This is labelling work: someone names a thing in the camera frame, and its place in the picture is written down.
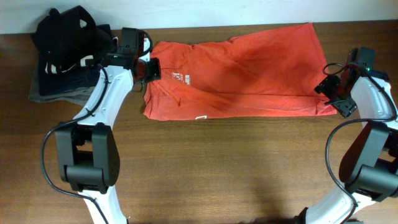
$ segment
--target folded clothes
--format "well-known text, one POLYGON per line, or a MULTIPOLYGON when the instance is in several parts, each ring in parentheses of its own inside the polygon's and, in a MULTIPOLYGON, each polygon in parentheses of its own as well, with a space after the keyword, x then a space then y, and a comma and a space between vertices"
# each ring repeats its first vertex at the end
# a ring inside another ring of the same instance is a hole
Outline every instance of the folded clothes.
MULTIPOLYGON (((97 38, 97 44, 107 37, 112 39, 109 24, 96 26, 97 32, 104 37, 97 38)), ((39 55, 35 67, 28 99, 39 103, 67 100, 84 106, 93 92, 100 77, 99 67, 78 67, 66 73, 53 74, 45 71, 48 62, 39 55)))
POLYGON ((160 60, 162 79, 147 86, 144 114, 150 119, 336 113, 314 91, 326 60, 312 24, 221 43, 160 42, 151 56, 160 60))
POLYGON ((88 101, 88 98, 91 96, 91 93, 94 91, 95 86, 91 87, 78 87, 70 91, 63 91, 60 93, 54 93, 47 96, 42 96, 39 93, 39 65, 36 66, 32 81, 30 83, 30 91, 28 99, 38 102, 38 103, 46 103, 53 102, 57 100, 66 100, 74 104, 84 106, 88 101))

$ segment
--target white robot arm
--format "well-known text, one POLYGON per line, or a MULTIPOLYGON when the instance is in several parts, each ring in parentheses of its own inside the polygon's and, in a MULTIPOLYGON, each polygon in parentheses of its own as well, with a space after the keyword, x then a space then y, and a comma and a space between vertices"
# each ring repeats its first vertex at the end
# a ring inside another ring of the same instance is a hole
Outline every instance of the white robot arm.
MULTIPOLYGON (((398 160, 379 159, 383 149, 397 157, 397 109, 391 97, 388 76, 371 68, 374 54, 373 50, 364 47, 354 49, 344 66, 347 69, 341 69, 344 71, 341 78, 327 77, 315 89, 326 94, 331 100, 329 103, 344 117, 358 108, 361 119, 347 123, 363 121, 363 130, 340 164, 339 176, 345 185, 340 187, 347 192, 335 187, 320 203, 295 217, 294 223, 362 223, 348 219, 366 206, 387 197, 398 197, 398 160)), ((329 143, 326 145, 327 163, 329 143)))
POLYGON ((90 99, 74 117, 78 121, 55 131, 61 178, 84 196, 95 224, 128 222, 116 195, 120 160, 112 128, 134 80, 150 82, 160 78, 159 60, 150 59, 152 42, 144 31, 124 28, 122 41, 124 45, 103 60, 105 67, 90 99), (141 73, 134 73, 139 64, 141 73), (77 149, 88 142, 93 152, 77 149))

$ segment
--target wooden surface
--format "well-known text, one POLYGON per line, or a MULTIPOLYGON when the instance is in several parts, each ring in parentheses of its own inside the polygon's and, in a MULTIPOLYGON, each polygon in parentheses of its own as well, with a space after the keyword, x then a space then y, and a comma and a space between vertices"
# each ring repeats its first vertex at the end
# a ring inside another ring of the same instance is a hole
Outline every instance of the wooden surface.
MULTIPOLYGON (((149 30, 159 40, 189 44, 288 25, 149 30)), ((376 68, 389 73, 398 99, 398 21, 314 24, 328 62, 344 62, 349 50, 377 52, 376 68)), ((0 223, 91 223, 82 200, 52 190, 39 165, 45 133, 80 107, 27 99, 37 51, 28 35, 0 35, 0 223)), ((130 93, 114 126, 121 157, 117 191, 133 223, 237 223, 258 217, 293 217, 317 203, 334 183, 326 171, 325 141, 343 122, 339 115, 304 118, 233 118, 160 122, 142 115, 143 93, 130 93)), ((342 129, 332 143, 340 159, 361 129, 342 129)), ((55 140, 45 162, 58 174, 55 140)), ((367 223, 396 223, 398 200, 360 211, 367 223)))

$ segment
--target black garment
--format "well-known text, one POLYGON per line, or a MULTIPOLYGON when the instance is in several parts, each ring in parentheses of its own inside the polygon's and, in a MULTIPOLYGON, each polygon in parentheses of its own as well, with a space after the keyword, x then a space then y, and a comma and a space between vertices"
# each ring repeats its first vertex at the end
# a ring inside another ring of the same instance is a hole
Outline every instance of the black garment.
POLYGON ((68 102, 84 106, 91 96, 94 86, 92 87, 81 87, 76 90, 66 91, 59 94, 52 94, 49 96, 42 96, 39 93, 39 64, 36 64, 35 70, 33 71, 32 81, 30 82, 30 90, 28 99, 38 102, 46 103, 57 100, 66 100, 68 102))
POLYGON ((51 9, 31 37, 41 56, 56 69, 53 73, 58 74, 80 64, 88 55, 93 56, 88 60, 91 65, 100 63, 117 47, 112 37, 98 29, 94 19, 81 6, 61 14, 51 9))
MULTIPOLYGON (((96 27, 102 35, 112 38, 111 27, 104 24, 96 27)), ((81 87, 91 87, 97 84, 100 77, 98 67, 81 67, 61 74, 47 74, 45 67, 47 61, 39 55, 39 93, 42 96, 59 94, 67 91, 73 91, 81 87)))

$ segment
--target white wall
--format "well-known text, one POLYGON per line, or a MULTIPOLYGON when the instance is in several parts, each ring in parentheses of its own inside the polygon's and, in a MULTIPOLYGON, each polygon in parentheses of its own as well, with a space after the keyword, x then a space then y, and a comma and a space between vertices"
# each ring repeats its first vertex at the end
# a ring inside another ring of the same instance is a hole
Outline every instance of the white wall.
POLYGON ((112 29, 398 19, 398 0, 0 0, 0 33, 33 32, 50 8, 76 5, 112 29))

